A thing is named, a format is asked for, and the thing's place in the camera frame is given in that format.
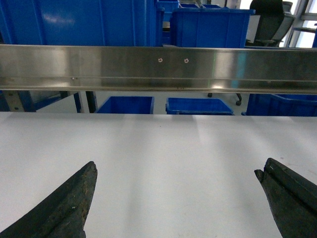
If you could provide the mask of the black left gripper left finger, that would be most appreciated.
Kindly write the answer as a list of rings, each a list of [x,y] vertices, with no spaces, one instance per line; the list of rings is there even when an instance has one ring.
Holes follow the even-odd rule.
[[[31,211],[0,233],[2,238],[85,238],[98,170],[88,162]]]

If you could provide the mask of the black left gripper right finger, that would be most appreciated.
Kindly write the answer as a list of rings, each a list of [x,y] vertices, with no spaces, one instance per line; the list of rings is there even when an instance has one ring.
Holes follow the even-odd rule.
[[[315,238],[317,185],[273,158],[254,173],[282,237]]]

